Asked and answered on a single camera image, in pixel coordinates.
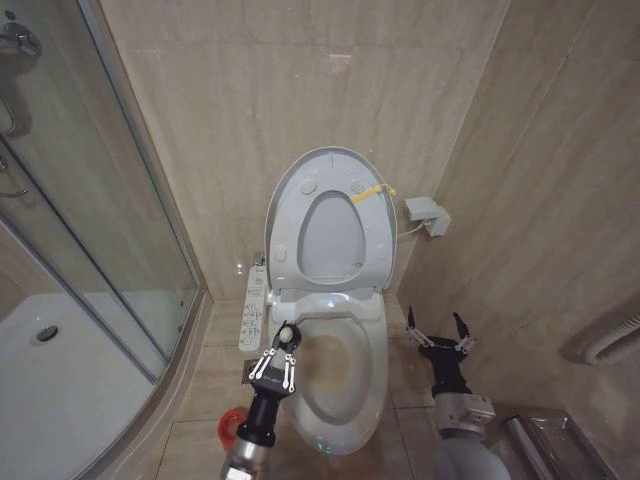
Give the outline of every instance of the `open toilet lid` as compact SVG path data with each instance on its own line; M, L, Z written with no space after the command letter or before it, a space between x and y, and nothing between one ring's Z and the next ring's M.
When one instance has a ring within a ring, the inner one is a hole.
M391 278L396 217L386 189L353 202L384 180L358 153L323 147L296 160L280 179L267 213L270 287L339 292L382 290Z

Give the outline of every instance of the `shower enclosure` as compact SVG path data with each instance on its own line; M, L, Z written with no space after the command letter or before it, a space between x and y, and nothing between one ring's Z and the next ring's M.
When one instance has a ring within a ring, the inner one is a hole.
M204 284L97 2L0 15L0 478L73 478L150 398Z

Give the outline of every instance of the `bidet control panel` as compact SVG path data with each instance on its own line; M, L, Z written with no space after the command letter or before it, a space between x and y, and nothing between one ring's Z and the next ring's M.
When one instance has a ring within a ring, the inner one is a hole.
M249 270L247 294L242 310L238 348L241 352L255 352L260 347L262 322L267 293L267 267L254 265Z

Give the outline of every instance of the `bathroom floor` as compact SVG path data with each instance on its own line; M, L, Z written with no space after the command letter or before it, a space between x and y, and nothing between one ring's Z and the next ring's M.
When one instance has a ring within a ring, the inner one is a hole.
M297 437L284 412L271 454L271 477L278 479L431 479L435 437L428 408L433 404L428 364L404 338L402 310L385 295L389 327L389 394L369 443L347 457L323 455ZM167 432L147 460L144 480L218 478L225 452L217 438L218 419L230 408L248 407L249 385L241 385L245 358L237 348L242 303L214 306L207 336L187 395Z

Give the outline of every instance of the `toilet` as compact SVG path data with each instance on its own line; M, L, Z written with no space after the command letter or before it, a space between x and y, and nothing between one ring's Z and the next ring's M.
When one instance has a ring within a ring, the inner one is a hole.
M285 320L303 338L284 410L300 437L328 454L364 446L385 401L382 289L395 262L396 217L388 189L368 195L383 184L358 153L319 148L285 172L267 214L269 338Z

